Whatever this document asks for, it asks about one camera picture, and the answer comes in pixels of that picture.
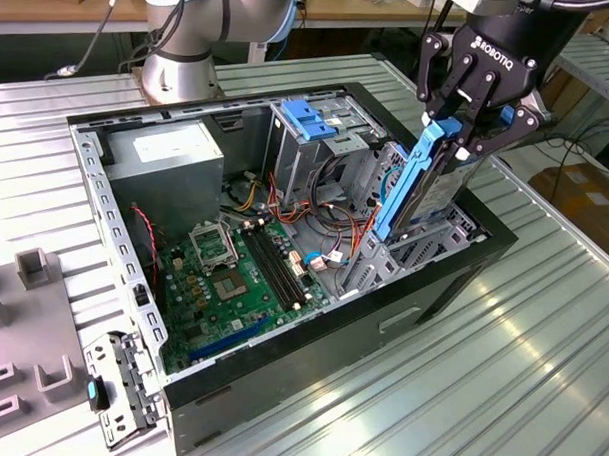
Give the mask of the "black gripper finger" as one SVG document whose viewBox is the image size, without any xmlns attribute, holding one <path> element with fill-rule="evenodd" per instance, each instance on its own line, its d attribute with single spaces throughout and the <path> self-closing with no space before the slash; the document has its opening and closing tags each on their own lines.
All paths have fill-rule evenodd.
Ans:
<svg viewBox="0 0 609 456">
<path fill-rule="evenodd" d="M 475 32 L 451 35 L 426 33 L 422 40 L 417 72 L 417 98 L 425 104 L 426 116 L 442 120 L 467 104 L 462 118 L 475 123 L 478 107 L 473 101 L 472 75 L 478 68 L 480 37 Z"/>
<path fill-rule="evenodd" d="M 552 115 L 531 78 L 517 87 L 498 72 L 481 75 L 462 112 L 455 137 L 457 160 L 475 160 L 520 141 L 550 122 Z"/>
</svg>

